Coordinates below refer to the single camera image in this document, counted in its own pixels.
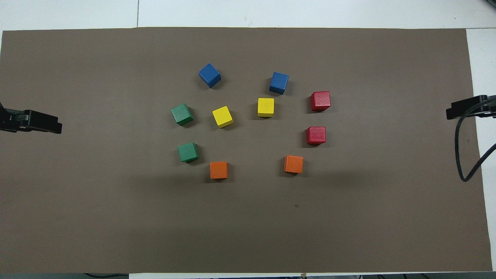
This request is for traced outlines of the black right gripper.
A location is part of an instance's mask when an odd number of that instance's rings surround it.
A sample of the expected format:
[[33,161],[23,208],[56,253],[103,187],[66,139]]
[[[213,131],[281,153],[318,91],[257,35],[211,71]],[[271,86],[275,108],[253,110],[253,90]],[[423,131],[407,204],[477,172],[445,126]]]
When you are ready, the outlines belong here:
[[481,95],[474,96],[471,98],[466,98],[464,100],[459,100],[457,102],[452,102],[451,106],[446,109],[446,119],[453,120],[461,117],[469,108],[475,106],[476,104],[484,101],[485,103],[480,106],[481,117],[487,117],[489,115],[489,110],[491,117],[496,117],[496,97]]

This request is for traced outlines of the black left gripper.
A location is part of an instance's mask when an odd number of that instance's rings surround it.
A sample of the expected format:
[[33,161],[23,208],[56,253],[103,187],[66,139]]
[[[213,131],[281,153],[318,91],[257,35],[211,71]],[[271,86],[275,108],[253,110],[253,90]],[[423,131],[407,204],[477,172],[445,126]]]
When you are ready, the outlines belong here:
[[[34,110],[22,110],[19,112],[19,131],[30,131],[31,129],[54,134],[62,133],[62,123],[58,117],[37,112]],[[11,115],[0,103],[0,130],[17,133],[17,127],[11,122]]]

